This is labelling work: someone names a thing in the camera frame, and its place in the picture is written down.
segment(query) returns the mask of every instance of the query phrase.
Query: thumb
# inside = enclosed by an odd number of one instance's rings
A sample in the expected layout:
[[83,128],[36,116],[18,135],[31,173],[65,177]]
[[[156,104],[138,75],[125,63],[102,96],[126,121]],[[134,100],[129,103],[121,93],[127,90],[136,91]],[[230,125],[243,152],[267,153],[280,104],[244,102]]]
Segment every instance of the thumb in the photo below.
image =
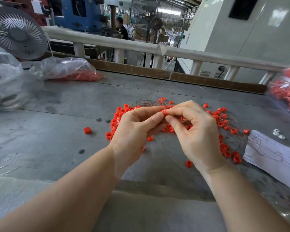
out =
[[162,112],[157,112],[156,114],[149,117],[147,120],[141,122],[144,130],[146,132],[150,131],[152,128],[155,128],[164,118],[164,114]]
[[166,116],[165,120],[170,123],[170,125],[175,130],[175,133],[178,135],[182,135],[184,132],[187,132],[186,127],[179,121],[179,119],[173,116]]

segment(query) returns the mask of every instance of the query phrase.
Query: hand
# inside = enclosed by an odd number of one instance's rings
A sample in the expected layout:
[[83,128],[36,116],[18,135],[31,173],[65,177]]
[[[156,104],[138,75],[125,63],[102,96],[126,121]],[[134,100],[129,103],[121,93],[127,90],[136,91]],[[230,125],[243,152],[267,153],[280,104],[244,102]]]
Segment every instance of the hand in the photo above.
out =
[[[181,147],[201,173],[226,164],[221,155],[216,120],[194,101],[187,101],[167,109],[166,121],[174,128]],[[184,116],[193,127],[189,130],[175,117]]]
[[141,107],[123,114],[116,133],[109,144],[115,155],[115,164],[128,168],[137,161],[147,141],[147,137],[158,133],[166,127],[161,123],[164,107]]

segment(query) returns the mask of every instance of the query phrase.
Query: forearm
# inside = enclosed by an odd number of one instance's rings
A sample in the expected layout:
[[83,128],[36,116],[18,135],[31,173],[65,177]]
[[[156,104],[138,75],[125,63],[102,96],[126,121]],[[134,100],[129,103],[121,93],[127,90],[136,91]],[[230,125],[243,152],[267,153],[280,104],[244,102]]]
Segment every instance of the forearm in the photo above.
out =
[[229,232],[290,231],[290,225],[231,165],[203,174]]
[[0,220],[0,231],[91,231],[118,181],[105,148]]

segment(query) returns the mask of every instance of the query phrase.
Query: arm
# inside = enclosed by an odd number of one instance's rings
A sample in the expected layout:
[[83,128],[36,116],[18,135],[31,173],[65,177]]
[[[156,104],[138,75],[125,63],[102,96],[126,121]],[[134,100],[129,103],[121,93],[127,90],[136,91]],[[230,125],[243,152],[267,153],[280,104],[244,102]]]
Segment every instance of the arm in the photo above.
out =
[[0,232],[91,231],[125,170],[139,159],[147,136],[165,128],[163,107],[122,116],[111,143],[29,202],[0,220]]
[[209,185],[229,232],[290,231],[286,222],[220,152],[216,120],[193,101],[166,110],[184,116],[189,130],[175,117],[165,119],[174,128],[186,156]]

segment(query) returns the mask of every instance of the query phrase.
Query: white metal railing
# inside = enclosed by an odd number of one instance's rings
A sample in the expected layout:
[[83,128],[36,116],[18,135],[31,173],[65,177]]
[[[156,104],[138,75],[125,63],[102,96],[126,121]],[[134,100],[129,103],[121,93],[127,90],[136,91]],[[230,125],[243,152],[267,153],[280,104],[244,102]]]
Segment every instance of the white metal railing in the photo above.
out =
[[162,68],[163,56],[173,56],[174,58],[192,59],[191,75],[197,76],[203,62],[229,65],[230,68],[224,77],[225,80],[232,81],[241,67],[266,71],[259,82],[267,85],[276,75],[282,72],[287,65],[281,63],[267,62],[251,58],[242,58],[224,54],[169,47],[163,44],[149,44],[137,41],[128,41],[118,38],[105,37],[73,31],[63,27],[47,26],[42,29],[48,33],[52,39],[72,41],[75,55],[85,57],[84,44],[105,46],[115,49],[115,62],[124,63],[124,50],[133,50],[149,54],[154,54],[153,68]]

